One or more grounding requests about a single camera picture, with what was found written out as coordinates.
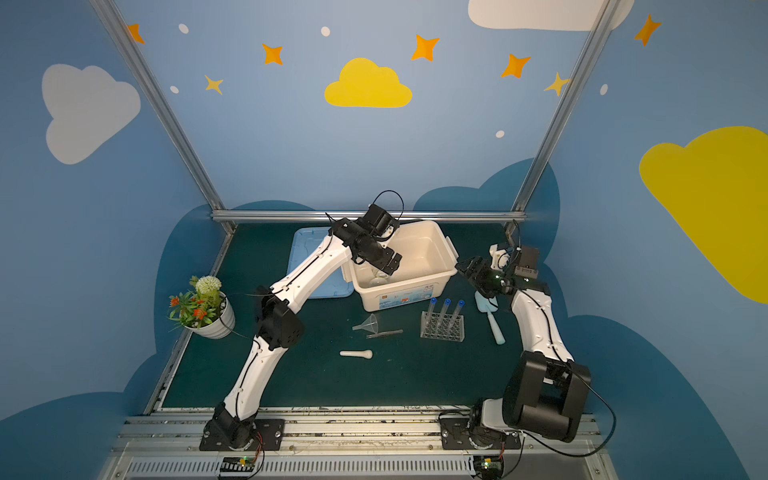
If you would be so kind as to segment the white plastic storage bin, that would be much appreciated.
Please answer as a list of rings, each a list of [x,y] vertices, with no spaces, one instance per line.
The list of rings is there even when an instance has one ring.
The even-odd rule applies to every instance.
[[[349,262],[341,267],[343,278],[353,284],[367,312],[436,298],[457,273],[458,252],[434,221],[401,226],[387,245],[401,254],[402,259],[386,285],[368,287],[372,276],[379,271],[368,263]]]

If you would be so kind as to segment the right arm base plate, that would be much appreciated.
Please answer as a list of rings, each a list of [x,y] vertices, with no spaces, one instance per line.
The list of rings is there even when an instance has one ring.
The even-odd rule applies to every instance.
[[[469,417],[448,416],[438,419],[440,437],[444,450],[498,450],[521,448],[517,434],[488,429],[474,423]]]

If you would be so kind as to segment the test tube blue cap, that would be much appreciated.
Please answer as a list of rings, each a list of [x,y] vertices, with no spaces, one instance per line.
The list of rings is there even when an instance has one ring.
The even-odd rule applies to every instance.
[[[428,331],[431,328],[434,309],[436,304],[437,304],[437,299],[435,297],[431,298],[428,304],[427,311],[424,314],[424,323],[423,323],[424,331]]]
[[[447,325],[447,333],[448,334],[450,334],[453,331],[455,325],[458,323],[458,319],[459,319],[461,310],[463,309],[464,305],[465,305],[465,302],[463,300],[460,300],[458,302],[457,306],[455,307],[454,311],[450,315],[449,322],[448,322],[448,325]]]
[[[451,299],[446,298],[442,304],[439,314],[435,317],[435,328],[438,332],[443,332],[447,330],[447,325],[450,317],[448,310],[450,306],[451,306]]]

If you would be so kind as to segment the clear test tube rack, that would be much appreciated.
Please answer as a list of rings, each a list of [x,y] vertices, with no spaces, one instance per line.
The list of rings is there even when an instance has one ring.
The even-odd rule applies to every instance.
[[[442,318],[437,313],[427,315],[426,311],[420,317],[420,337],[430,340],[450,341],[461,343],[465,339],[464,316]]]

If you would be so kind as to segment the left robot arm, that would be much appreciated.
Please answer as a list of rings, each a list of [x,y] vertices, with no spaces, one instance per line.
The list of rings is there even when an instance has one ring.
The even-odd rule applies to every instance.
[[[369,264],[390,276],[402,255],[386,242],[399,220],[371,204],[357,219],[330,222],[321,244],[294,270],[269,288],[257,289],[257,330],[244,366],[231,391],[203,429],[203,451],[245,451],[258,438],[255,418],[262,396],[280,359],[304,333],[298,313],[312,293],[342,265]]]

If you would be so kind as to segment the white ceramic pestle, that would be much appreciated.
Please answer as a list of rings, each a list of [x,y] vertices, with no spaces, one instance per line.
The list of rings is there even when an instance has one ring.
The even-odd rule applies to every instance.
[[[370,360],[373,358],[373,352],[371,350],[343,350],[339,352],[342,357],[348,358],[362,358]]]

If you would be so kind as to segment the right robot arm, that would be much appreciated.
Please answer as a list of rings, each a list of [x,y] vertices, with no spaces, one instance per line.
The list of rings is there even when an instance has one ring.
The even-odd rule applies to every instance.
[[[568,453],[547,442],[572,442],[577,435],[591,386],[588,367],[577,363],[559,334],[551,290],[538,278],[538,250],[518,246],[509,255],[494,244],[490,257],[461,260],[457,271],[484,300],[510,298],[523,346],[512,376],[500,398],[479,400],[467,422],[468,441],[478,449],[492,447],[511,434],[526,433],[547,450],[568,458],[588,458],[603,450],[614,435],[617,416],[607,437],[585,453]]]

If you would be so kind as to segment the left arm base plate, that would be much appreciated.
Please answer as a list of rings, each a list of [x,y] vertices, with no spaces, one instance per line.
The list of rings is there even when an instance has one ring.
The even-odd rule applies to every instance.
[[[200,451],[277,451],[285,422],[282,419],[237,421],[218,417],[208,421],[199,443]]]

